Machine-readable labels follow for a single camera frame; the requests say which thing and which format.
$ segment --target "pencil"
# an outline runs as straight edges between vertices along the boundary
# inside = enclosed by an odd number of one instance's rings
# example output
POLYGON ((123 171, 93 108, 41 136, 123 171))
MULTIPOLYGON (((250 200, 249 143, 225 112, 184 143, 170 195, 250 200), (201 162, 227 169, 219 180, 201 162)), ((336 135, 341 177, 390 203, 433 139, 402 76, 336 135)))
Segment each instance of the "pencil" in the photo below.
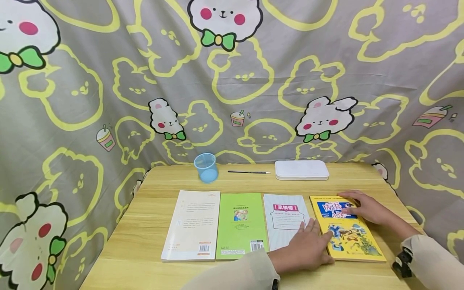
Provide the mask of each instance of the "pencil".
POLYGON ((230 173, 256 173, 256 174, 271 174, 270 172, 267 171, 236 171, 236 170, 229 170, 227 172, 230 173))

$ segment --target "blue plastic cup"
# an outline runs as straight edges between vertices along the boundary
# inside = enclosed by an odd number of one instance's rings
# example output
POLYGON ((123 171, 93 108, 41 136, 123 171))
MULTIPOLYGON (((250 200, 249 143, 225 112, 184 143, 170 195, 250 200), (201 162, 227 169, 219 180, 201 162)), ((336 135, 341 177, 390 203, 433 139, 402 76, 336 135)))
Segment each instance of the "blue plastic cup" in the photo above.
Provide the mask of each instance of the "blue plastic cup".
POLYGON ((218 177, 218 168, 216 167, 216 157, 211 153, 202 153, 193 161, 193 165, 198 170, 200 179, 204 183, 211 183, 218 177))

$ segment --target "book cover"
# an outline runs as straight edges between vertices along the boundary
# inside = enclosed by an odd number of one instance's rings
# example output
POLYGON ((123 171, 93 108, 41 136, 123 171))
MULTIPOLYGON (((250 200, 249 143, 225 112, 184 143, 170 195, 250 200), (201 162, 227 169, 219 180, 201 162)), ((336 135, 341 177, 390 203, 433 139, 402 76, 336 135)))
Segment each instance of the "book cover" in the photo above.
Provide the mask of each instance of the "book cover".
POLYGON ((214 260, 220 192, 181 190, 161 254, 162 261, 214 260))
POLYGON ((222 194, 216 260, 236 260, 261 248, 269 251, 261 194, 222 194))
POLYGON ((321 231, 334 234, 328 249, 335 260, 386 262, 379 245, 362 217, 342 213, 343 208, 356 207, 339 196, 310 196, 321 231))
POLYGON ((271 251, 288 246, 303 221, 309 223, 309 214, 301 195, 264 195, 267 235, 271 251))

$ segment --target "gray fabric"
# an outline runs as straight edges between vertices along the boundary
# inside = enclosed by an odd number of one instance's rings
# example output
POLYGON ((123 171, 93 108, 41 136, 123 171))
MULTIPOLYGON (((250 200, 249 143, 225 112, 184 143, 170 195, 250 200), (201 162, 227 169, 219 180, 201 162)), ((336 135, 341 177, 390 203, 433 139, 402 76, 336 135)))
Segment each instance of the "gray fabric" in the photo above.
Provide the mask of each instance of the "gray fabric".
POLYGON ((463 261, 464 3, 410 2, 0 0, 0 289, 77 289, 147 170, 202 152, 373 164, 463 261))

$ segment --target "white book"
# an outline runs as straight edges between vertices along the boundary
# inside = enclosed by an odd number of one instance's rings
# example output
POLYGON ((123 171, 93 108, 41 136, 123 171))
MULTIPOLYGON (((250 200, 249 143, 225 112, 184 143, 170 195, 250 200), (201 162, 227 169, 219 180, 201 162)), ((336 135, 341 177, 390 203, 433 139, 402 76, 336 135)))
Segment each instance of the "white book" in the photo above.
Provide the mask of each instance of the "white book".
POLYGON ((210 261, 216 257, 219 191, 179 192, 161 260, 210 261))
POLYGON ((300 228, 309 223, 309 214, 302 195, 264 195, 267 234, 271 251, 288 246, 300 228))

